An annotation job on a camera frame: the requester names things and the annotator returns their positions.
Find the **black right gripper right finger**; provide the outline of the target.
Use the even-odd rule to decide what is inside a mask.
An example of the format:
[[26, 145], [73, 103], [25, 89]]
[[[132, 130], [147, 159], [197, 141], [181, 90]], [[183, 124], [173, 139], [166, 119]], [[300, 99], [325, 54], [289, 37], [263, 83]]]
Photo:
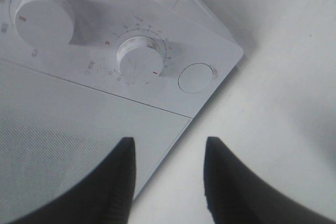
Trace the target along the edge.
[[204, 191], [215, 223], [334, 223], [271, 187], [214, 136], [206, 141]]

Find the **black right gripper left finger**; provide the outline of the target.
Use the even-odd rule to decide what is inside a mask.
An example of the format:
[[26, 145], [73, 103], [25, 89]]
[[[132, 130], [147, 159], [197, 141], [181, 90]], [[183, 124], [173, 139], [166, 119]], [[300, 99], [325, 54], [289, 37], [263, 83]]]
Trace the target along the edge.
[[14, 223], [128, 223], [135, 181], [135, 141], [124, 137], [82, 181]]

